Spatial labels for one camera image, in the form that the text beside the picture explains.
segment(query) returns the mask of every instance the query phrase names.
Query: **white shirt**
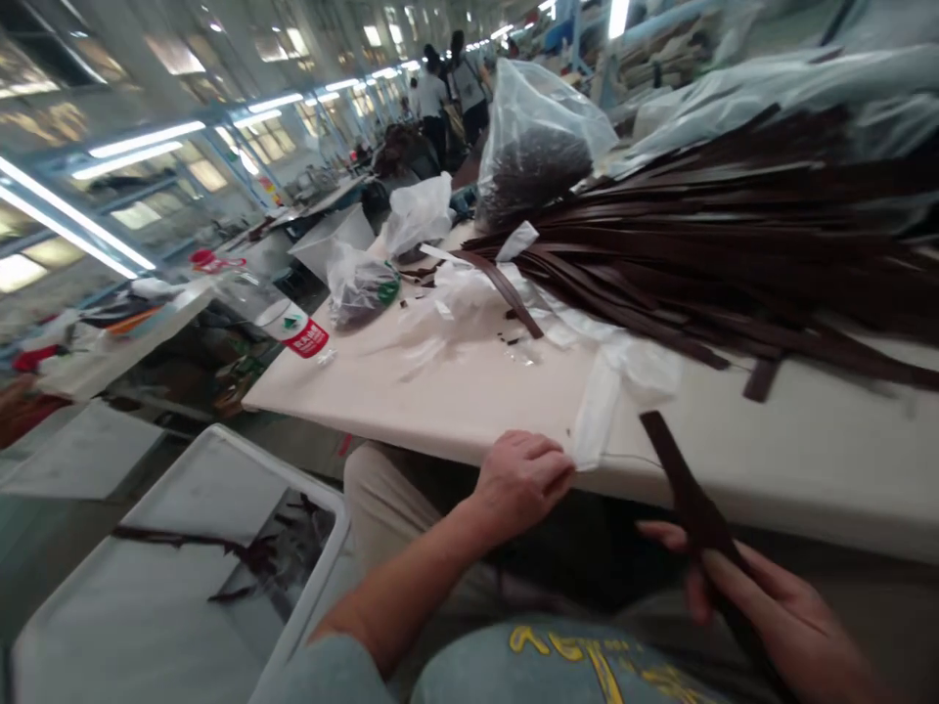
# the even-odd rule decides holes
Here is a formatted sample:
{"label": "white shirt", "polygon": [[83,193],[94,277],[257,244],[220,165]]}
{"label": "white shirt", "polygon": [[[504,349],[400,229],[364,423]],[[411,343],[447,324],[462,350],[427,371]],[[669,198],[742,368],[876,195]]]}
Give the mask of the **white shirt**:
{"label": "white shirt", "polygon": [[447,86],[437,76],[425,72],[418,78],[415,97],[418,118],[439,117],[447,103]]}
{"label": "white shirt", "polygon": [[479,84],[482,82],[482,70],[479,59],[473,54],[461,54],[460,65],[450,64],[450,92],[455,101],[460,101],[463,112],[486,99]]}

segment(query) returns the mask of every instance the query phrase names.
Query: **bottle cap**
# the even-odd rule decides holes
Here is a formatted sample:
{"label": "bottle cap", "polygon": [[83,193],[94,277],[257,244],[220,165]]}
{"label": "bottle cap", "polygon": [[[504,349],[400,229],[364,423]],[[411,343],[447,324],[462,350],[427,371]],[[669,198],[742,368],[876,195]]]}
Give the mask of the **bottle cap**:
{"label": "bottle cap", "polygon": [[189,255],[189,260],[196,266],[205,266],[215,261],[215,252],[211,249],[197,249]]}

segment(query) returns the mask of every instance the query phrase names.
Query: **right hand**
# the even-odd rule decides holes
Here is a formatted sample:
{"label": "right hand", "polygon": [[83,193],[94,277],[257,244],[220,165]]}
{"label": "right hand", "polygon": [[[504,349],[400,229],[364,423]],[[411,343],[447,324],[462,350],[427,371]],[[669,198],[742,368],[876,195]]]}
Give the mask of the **right hand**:
{"label": "right hand", "polygon": [[496,440],[464,501],[489,548],[539,523],[570,489],[574,460],[556,441],[524,430]]}
{"label": "right hand", "polygon": [[[688,550],[685,531],[642,521],[640,533],[673,552]],[[705,550],[685,584],[692,618],[706,624],[714,607],[703,570],[714,588],[756,629],[782,677],[803,704],[872,704],[894,699],[877,680],[857,645],[811,585],[746,545],[737,543],[753,577],[716,550]]]}

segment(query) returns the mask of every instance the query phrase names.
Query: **pile of leather straps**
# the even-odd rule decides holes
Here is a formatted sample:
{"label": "pile of leather straps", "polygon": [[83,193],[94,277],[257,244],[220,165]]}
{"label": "pile of leather straps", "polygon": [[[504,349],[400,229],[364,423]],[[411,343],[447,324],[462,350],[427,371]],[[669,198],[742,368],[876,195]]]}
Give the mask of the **pile of leather straps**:
{"label": "pile of leather straps", "polygon": [[939,191],[939,139],[856,162],[844,107],[770,107],[709,142],[523,213],[454,252],[489,265],[524,219],[539,239],[514,263],[568,305],[717,370],[756,358],[744,396],[765,401],[786,355],[939,389],[939,373],[878,352],[855,332],[939,345],[939,260],[891,233],[911,197]]}

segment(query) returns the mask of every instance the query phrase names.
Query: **water bottle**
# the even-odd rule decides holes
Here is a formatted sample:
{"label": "water bottle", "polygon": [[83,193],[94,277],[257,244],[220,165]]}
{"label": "water bottle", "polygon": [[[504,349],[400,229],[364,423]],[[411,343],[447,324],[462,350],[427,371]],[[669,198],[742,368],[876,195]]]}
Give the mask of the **water bottle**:
{"label": "water bottle", "polygon": [[263,277],[253,274],[244,259],[220,259],[211,249],[190,256],[193,269],[212,277],[219,299],[304,359],[325,363],[334,355],[326,344],[330,334]]}

